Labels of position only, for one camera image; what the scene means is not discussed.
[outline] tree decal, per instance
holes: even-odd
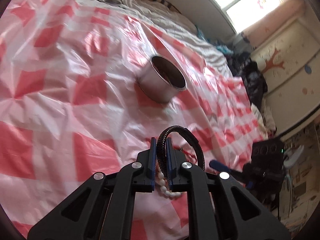
[[[274,67],[279,67],[279,68],[285,69],[284,66],[283,66],[284,60],[281,61],[281,62],[278,63],[278,64],[273,63],[273,60],[274,60],[275,56],[276,56],[280,51],[281,51],[281,50],[277,50],[277,48],[275,47],[275,52],[274,52],[273,55],[270,57],[270,59],[269,59],[269,60],[266,60],[266,59],[265,59],[266,67],[261,71],[262,73],[265,73],[265,72],[267,72],[269,69],[274,68]]]

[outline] curtain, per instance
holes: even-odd
[[[284,24],[302,16],[305,10],[304,0],[285,0],[276,9],[235,37],[233,40],[235,53],[253,52]]]

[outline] blue handle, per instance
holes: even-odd
[[[216,170],[216,171],[220,171],[220,172],[225,171],[225,172],[230,173],[230,169],[226,165],[224,165],[216,160],[210,161],[209,167]]]

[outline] metal screw head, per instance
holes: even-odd
[[[220,177],[221,179],[229,179],[229,178],[230,178],[230,175],[229,175],[229,173],[223,171],[223,172],[220,172],[219,177]]]
[[[142,164],[139,163],[139,162],[135,162],[135,163],[132,163],[131,166],[132,166],[132,168],[134,168],[134,169],[139,169],[139,168],[142,167]]]
[[[103,173],[97,172],[93,175],[93,178],[96,180],[103,179]]]
[[[185,168],[185,169],[190,169],[192,167],[192,164],[188,163],[188,162],[185,162],[185,163],[182,164],[182,167]]]

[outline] pink and white checkered sheet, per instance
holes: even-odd
[[[188,90],[151,101],[136,76],[161,54]],[[240,78],[153,26],[74,0],[12,0],[0,19],[0,203],[23,235],[94,172],[117,172],[171,125],[240,170],[261,140]],[[191,152],[172,135],[175,146]],[[132,239],[188,235],[187,198],[136,195]]]

